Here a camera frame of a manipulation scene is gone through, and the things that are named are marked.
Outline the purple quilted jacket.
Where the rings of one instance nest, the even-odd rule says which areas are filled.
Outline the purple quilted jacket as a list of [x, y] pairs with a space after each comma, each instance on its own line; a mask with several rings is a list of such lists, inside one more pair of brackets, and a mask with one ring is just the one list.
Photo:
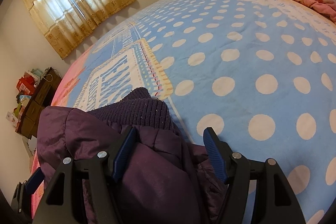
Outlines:
[[37, 153], [35, 223], [215, 223], [227, 189], [146, 88], [89, 112], [47, 107]]

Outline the white greeting card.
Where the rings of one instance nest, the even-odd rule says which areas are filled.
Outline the white greeting card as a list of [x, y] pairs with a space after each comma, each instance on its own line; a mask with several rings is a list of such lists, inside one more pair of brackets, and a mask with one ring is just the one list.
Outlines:
[[18, 118], [15, 116], [14, 113], [7, 112], [6, 119], [12, 124], [13, 127], [17, 127], [19, 124]]

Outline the brown wooden desk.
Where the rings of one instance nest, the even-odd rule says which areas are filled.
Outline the brown wooden desk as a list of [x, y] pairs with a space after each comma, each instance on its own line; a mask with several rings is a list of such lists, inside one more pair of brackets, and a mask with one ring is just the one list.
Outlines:
[[37, 137], [39, 117], [43, 109], [50, 106], [62, 78], [52, 67], [46, 69], [34, 94], [19, 113], [15, 132], [27, 139]]

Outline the red gift box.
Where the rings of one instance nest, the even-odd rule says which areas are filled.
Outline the red gift box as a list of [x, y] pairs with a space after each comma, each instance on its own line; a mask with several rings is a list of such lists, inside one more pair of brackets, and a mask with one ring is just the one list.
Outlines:
[[31, 96], [35, 92], [35, 79], [29, 75], [28, 77], [21, 77], [17, 83], [17, 89], [24, 95]]

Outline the pink and blue bedspread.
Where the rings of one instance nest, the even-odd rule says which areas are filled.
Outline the pink and blue bedspread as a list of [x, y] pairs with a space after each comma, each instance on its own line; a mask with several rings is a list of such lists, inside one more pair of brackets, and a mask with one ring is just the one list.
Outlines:
[[307, 223], [335, 200], [335, 24], [291, 0], [160, 0], [68, 69], [54, 106], [91, 111], [144, 87], [183, 137], [212, 127], [275, 158]]

